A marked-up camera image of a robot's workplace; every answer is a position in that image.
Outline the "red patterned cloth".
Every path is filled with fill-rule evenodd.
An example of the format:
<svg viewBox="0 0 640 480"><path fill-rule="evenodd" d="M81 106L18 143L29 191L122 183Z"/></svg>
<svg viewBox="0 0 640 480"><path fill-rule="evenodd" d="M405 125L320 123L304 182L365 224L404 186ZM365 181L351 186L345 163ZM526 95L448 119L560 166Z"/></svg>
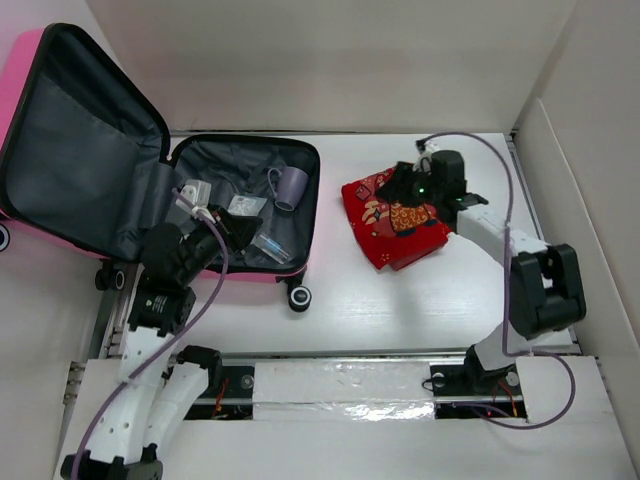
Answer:
<svg viewBox="0 0 640 480"><path fill-rule="evenodd" d="M377 196L377 190L394 173L391 167L341 187L355 239L378 270L386 266L394 271L403 269L444 247L451 233L432 205L405 207Z"/></svg>

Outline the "white tissue packet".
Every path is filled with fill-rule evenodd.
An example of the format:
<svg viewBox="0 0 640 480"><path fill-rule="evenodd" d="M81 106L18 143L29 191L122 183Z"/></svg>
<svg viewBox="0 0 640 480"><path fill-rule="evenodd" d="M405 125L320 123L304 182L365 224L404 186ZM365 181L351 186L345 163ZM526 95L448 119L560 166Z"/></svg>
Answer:
<svg viewBox="0 0 640 480"><path fill-rule="evenodd" d="M227 211L234 216L259 217L266 203L264 197L234 195Z"/></svg>

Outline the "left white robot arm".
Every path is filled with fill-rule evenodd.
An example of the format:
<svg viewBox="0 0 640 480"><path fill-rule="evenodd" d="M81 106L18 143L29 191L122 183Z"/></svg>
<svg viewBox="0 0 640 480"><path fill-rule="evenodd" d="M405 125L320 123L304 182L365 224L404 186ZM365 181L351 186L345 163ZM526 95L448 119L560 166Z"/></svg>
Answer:
<svg viewBox="0 0 640 480"><path fill-rule="evenodd" d="M168 365L178 341L201 318L192 311L193 280L216 258L245 249L262 224L218 206L191 207L189 233L161 223L144 237L143 271L123 338L117 385L90 421L77 451L66 456L64 479L159 479L160 459L198 396L222 387L218 351L188 346Z"/></svg>

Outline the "purple ceramic mug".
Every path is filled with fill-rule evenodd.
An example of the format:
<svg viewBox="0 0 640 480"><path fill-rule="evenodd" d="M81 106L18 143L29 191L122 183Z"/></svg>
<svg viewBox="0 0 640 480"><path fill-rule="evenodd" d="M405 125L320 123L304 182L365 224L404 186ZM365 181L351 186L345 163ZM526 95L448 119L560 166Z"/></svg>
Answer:
<svg viewBox="0 0 640 480"><path fill-rule="evenodd" d="M308 175L296 167L270 168L267 181L276 208L292 212L296 209L306 190Z"/></svg>

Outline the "pink hard-shell suitcase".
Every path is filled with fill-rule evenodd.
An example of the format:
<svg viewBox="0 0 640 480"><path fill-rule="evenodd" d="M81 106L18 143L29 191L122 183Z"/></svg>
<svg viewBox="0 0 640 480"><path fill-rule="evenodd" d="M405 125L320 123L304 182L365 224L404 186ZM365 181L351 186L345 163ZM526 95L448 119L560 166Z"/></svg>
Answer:
<svg viewBox="0 0 640 480"><path fill-rule="evenodd" d="M270 168L308 175L296 209L275 207ZM287 287L289 306L309 308L303 278L319 197L320 156L306 142L256 135L200 134L178 143L152 103L81 27L55 23L21 33L1 71L1 213L101 260L95 284L119 290L123 265L141 261L147 232L195 221L175 205L187 180L211 184L209 205L234 195L264 197L264 233L292 259L279 264L251 244L207 273Z"/></svg>

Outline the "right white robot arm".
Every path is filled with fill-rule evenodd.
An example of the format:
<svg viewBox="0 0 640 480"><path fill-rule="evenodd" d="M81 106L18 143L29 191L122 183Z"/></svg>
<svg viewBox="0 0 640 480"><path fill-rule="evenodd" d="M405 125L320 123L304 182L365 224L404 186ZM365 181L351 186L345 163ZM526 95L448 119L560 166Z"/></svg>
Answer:
<svg viewBox="0 0 640 480"><path fill-rule="evenodd" d="M484 197L468 191L460 153L437 151L419 167L400 162L375 194L393 207L434 207L440 221L504 269L507 310L501 324L469 347L461 366L432 373L436 394L484 394L506 377L517 354L585 318L575 249L510 227Z"/></svg>

